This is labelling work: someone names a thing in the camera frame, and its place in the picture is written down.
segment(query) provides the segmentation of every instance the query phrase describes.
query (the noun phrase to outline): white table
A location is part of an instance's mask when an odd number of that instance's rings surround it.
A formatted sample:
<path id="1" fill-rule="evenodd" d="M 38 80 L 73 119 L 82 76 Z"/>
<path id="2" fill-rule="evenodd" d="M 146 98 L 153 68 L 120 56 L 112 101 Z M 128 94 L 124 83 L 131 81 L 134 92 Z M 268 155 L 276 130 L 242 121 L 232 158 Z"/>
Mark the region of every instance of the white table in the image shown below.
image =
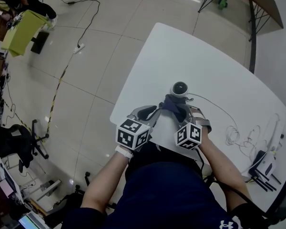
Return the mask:
<path id="1" fill-rule="evenodd" d="M 157 23 L 143 46 L 111 114 L 110 121 L 120 123 L 131 111 L 144 105 L 158 105 L 169 94 L 171 86 L 185 82 L 189 92 L 201 95 L 227 111 L 236 121 L 240 141 L 244 141 L 256 126 L 261 127 L 259 139 L 264 139 L 266 127 L 280 117 L 274 139 L 278 143 L 286 121 L 286 107 L 255 75 L 238 62 L 185 32 Z M 190 104 L 202 109 L 210 120 L 210 139 L 243 171 L 251 164 L 238 146 L 227 146 L 225 132 L 232 119 L 218 107 L 199 97 Z M 151 141 L 190 158 L 196 152 L 176 147 L 177 131 L 170 114 L 162 113 L 152 133 Z M 242 149 L 249 154 L 249 148 Z"/>

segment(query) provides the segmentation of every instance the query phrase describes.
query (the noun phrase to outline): dark blue cloth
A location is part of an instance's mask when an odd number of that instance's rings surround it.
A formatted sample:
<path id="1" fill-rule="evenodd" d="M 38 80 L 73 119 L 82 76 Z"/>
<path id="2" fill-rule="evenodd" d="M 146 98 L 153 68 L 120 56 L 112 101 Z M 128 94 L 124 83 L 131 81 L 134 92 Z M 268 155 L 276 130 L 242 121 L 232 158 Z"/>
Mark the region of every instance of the dark blue cloth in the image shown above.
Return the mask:
<path id="1" fill-rule="evenodd" d="M 237 229 L 202 178 L 189 166 L 157 162 L 133 171 L 115 211 L 105 217 L 91 208 L 69 212 L 68 228 Z"/>

